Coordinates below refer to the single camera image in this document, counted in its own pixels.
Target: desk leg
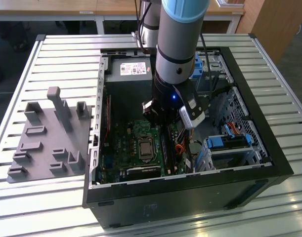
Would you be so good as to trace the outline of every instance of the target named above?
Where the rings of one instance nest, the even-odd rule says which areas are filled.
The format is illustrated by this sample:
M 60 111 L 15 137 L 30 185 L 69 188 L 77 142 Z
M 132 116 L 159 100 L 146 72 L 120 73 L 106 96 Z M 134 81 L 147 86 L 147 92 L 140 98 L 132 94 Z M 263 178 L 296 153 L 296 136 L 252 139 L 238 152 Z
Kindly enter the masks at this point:
M 104 35 L 105 30 L 103 28 L 104 16 L 95 16 L 97 32 L 99 35 Z
M 236 28 L 239 25 L 240 19 L 241 19 L 241 15 L 234 15 L 232 17 L 232 20 L 231 20 L 231 22 L 229 24 L 229 28 L 228 28 L 228 30 L 226 32 L 227 34 L 235 34 Z

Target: green motherboard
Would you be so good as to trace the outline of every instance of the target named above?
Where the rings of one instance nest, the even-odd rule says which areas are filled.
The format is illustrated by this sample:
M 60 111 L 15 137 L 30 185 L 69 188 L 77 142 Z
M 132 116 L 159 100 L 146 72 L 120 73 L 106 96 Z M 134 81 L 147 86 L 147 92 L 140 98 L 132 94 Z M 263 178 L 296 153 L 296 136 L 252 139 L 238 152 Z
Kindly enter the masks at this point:
M 146 120 L 135 120 L 117 123 L 113 129 L 111 152 L 103 157 L 103 183 L 123 181 L 125 170 L 134 167 L 159 166 L 161 176 L 169 175 L 165 171 L 158 127 L 151 127 Z M 177 126 L 171 125 L 170 130 L 174 140 L 178 135 Z M 176 173 L 183 173 L 183 167 L 184 164 L 178 164 Z

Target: screw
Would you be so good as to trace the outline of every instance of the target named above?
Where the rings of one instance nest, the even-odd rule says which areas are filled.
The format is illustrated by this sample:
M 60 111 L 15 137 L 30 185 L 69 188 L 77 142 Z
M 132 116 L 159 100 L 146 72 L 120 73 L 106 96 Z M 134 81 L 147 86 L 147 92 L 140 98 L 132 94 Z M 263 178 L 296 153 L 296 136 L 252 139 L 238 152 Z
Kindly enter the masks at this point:
M 178 68 L 178 69 L 176 70 L 176 73 L 177 73 L 177 74 L 181 74 L 181 73 L 182 73 L 182 69 L 181 69 L 181 68 Z

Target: aluminum extrusion table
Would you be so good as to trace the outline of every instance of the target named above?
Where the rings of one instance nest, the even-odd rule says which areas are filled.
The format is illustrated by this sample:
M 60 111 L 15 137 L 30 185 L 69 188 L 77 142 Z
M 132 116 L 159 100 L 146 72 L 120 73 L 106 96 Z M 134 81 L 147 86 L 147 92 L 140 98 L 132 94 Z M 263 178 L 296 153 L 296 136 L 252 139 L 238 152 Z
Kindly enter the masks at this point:
M 81 207 L 83 175 L 8 184 L 7 171 L 23 131 L 27 102 L 37 100 L 42 108 L 50 107 L 47 88 L 59 86 L 68 105 L 86 101 L 93 114 L 100 49 L 136 47 L 129 35 L 39 39 L 0 126 L 0 236 L 302 235 L 302 105 L 258 40 L 248 35 L 205 35 L 205 40 L 207 46 L 230 47 L 271 125 L 295 173 L 281 185 L 242 208 L 103 230 L 91 211 Z

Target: black robot arm segment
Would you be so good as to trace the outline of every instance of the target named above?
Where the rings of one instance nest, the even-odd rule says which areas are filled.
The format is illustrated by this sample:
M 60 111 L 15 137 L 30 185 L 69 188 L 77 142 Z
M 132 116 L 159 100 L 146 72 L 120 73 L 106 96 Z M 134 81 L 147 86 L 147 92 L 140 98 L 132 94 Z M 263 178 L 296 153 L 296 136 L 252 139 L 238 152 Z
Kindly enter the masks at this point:
M 181 2 L 162 0 L 153 99 L 143 104 L 143 114 L 151 123 L 160 125 L 181 118 L 190 130 L 204 120 L 208 108 L 199 100 L 189 77 L 209 1 Z

